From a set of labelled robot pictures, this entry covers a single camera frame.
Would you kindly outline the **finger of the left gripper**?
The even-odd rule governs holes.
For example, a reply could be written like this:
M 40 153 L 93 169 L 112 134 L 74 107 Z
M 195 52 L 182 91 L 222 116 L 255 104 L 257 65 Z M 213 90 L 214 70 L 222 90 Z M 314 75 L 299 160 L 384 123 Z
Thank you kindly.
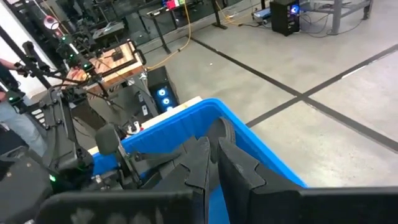
M 134 153 L 134 167 L 136 170 L 152 170 L 158 168 L 162 164 L 166 164 L 180 156 L 186 154 L 184 149 L 176 149 L 172 152 L 165 153 L 149 153 L 149 152 L 135 152 Z

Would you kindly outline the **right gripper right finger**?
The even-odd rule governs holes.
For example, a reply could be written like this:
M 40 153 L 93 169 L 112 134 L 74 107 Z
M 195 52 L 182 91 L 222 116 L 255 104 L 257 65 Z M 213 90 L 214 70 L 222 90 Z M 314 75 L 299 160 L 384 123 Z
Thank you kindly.
M 224 138 L 218 172 L 230 223 L 397 224 L 397 187 L 301 187 Z

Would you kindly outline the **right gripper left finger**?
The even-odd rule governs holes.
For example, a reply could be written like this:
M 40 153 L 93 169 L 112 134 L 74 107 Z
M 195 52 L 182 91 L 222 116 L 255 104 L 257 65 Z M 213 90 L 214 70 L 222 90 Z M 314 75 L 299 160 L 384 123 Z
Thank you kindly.
M 208 223 L 210 142 L 201 137 L 150 190 L 69 192 L 50 197 L 37 224 Z

